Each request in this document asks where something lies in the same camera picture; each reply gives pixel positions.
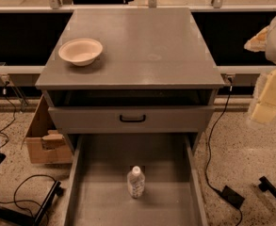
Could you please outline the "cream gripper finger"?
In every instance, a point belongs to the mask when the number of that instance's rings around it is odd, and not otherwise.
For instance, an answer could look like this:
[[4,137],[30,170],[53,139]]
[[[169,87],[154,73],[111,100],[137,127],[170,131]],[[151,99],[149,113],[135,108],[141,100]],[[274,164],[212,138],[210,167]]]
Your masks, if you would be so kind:
[[244,48],[251,52],[265,52],[267,46],[268,26],[261,29],[255,36],[248,40]]
[[250,104],[250,120],[267,124],[276,117],[276,69],[261,73]]

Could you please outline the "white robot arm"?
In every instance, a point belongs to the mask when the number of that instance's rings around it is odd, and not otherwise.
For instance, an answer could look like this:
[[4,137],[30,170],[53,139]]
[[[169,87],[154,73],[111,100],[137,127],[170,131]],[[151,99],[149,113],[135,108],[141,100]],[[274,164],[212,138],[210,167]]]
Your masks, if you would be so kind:
[[[276,16],[268,26],[248,40],[244,48],[251,52],[264,52],[266,59],[276,65]],[[259,75],[248,110],[248,124],[265,125],[275,117],[276,69]]]

